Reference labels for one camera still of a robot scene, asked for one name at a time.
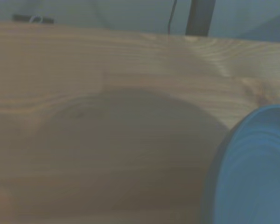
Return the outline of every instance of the blue object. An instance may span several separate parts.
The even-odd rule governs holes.
[[[280,224],[280,105],[255,110],[218,148],[200,224]]]

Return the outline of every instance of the blue rim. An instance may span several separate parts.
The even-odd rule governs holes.
[[[217,185],[221,180],[221,166],[230,153],[230,145],[235,142],[237,136],[242,132],[245,126],[260,113],[267,112],[271,109],[280,109],[280,105],[269,105],[261,107],[244,119],[242,119],[237,125],[235,125],[225,137],[223,142],[219,145],[217,154],[209,168],[203,189],[203,195],[201,200],[201,213],[200,224],[213,224],[215,202],[217,195]]]

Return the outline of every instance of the wood grain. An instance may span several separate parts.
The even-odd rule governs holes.
[[[277,43],[0,23],[0,188],[22,222],[197,214],[216,146],[274,103]]]

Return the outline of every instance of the white cord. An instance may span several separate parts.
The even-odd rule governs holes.
[[[40,21],[38,23],[42,23],[43,22],[43,17],[41,15],[34,15],[30,18],[29,22],[32,23],[34,22],[35,19],[40,18]]]

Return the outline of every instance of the dark pole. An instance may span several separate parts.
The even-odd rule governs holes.
[[[216,0],[192,0],[186,35],[207,36]]]

